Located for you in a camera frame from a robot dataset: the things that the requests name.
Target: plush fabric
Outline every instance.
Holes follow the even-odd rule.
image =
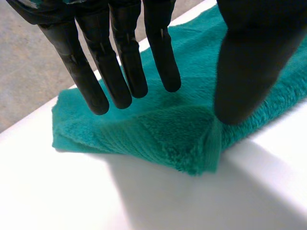
[[[60,93],[53,113],[53,147],[88,153],[128,154],[190,175],[217,169],[221,152],[283,114],[307,95],[307,40],[281,73],[262,106],[239,126],[213,114],[216,61],[226,25],[215,6],[170,27],[182,87],[162,86],[150,49],[142,52],[149,93],[130,108],[95,116],[77,89]]]

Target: folded towel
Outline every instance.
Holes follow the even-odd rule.
[[[307,96],[305,40],[254,115],[239,126],[221,124],[213,113],[213,93],[226,30],[217,6],[186,24],[170,27],[182,77],[182,88],[176,93],[165,91],[150,49],[141,53],[149,93],[133,99],[128,109],[119,110],[110,103],[106,115],[95,116],[78,89],[62,91],[52,109],[53,147],[129,154],[190,175],[214,172],[222,151]]]

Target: white table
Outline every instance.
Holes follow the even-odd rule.
[[[57,152],[56,100],[0,134],[1,230],[307,229],[307,102],[230,148],[217,174],[193,178],[130,156]]]

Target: robotic hand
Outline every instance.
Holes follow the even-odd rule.
[[[175,92],[181,86],[171,37],[167,30],[175,1],[143,0],[146,35],[162,83],[169,92]],[[141,0],[7,2],[29,23],[37,24],[54,45],[88,107],[96,115],[105,114],[109,110],[109,102],[82,51],[75,20],[83,32],[114,105],[124,109],[132,103],[132,96],[142,98],[147,94],[139,44],[135,38]],[[110,18],[128,86],[109,40]]]
[[[7,0],[28,22],[38,24],[55,46],[88,106],[97,114],[109,104],[78,41],[80,25],[98,70],[117,108],[147,94],[134,31],[141,0]],[[175,0],[143,0],[146,34],[169,92],[181,86],[167,32]],[[306,0],[217,0],[228,27],[218,63],[214,111],[225,124],[245,121],[278,80],[307,34]],[[130,90],[109,41],[109,10],[114,39]]]

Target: concrete floor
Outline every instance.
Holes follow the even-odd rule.
[[[177,0],[173,19],[202,1]],[[38,27],[28,24],[4,0],[0,1],[0,31],[2,132],[57,96],[61,90],[72,86],[74,82],[54,47]],[[93,70],[96,70],[81,33],[79,37]],[[143,14],[139,17],[136,37],[138,41],[145,38]],[[112,35],[110,40],[115,48]]]

